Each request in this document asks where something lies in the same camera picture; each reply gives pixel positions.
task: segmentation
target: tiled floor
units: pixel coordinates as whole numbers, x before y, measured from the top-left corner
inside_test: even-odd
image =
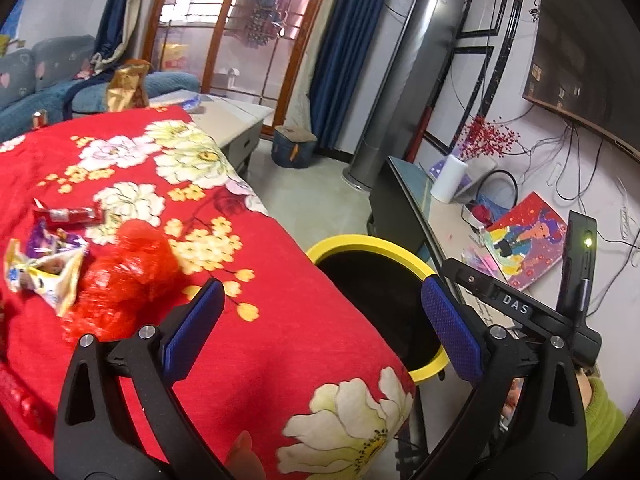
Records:
[[[245,176],[270,215],[303,250],[338,234],[367,234],[369,195],[342,179],[343,162],[318,156],[304,170],[280,168],[260,140]]]

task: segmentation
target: flat screen tv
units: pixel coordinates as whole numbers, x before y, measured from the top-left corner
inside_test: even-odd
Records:
[[[622,0],[540,0],[523,97],[640,160],[640,30]]]

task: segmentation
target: yellow trash can rim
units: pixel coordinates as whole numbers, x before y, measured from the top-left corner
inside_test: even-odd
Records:
[[[422,261],[415,254],[411,254],[396,244],[367,235],[337,235],[318,242],[311,247],[306,255],[315,264],[319,264],[325,258],[333,254],[345,251],[367,251],[369,253],[380,254],[396,261],[403,267],[409,269],[421,281],[427,276],[435,274],[433,269]],[[437,375],[449,363],[449,357],[442,345],[436,355],[422,368],[409,370],[409,375],[415,383],[419,383],[434,375]]]

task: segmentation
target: red floral bedspread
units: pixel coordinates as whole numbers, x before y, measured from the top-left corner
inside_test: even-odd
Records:
[[[183,276],[145,312],[157,323],[209,275],[224,283],[224,313],[187,380],[186,413],[222,459],[242,430],[270,480],[359,478],[407,418],[414,386],[375,329],[265,211],[215,142],[180,108],[132,110],[56,124],[0,145],[2,253],[23,243],[33,198],[48,207],[106,210],[81,232],[90,259],[140,218],[166,233]],[[72,354],[60,320],[39,297],[8,302],[11,366],[45,402],[58,404]],[[127,402],[149,453],[162,456],[130,381]],[[12,420],[52,467],[52,442]]]

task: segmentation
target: blue storage box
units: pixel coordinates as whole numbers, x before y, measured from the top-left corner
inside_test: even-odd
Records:
[[[308,168],[318,139],[304,128],[276,126],[271,158],[281,168]]]

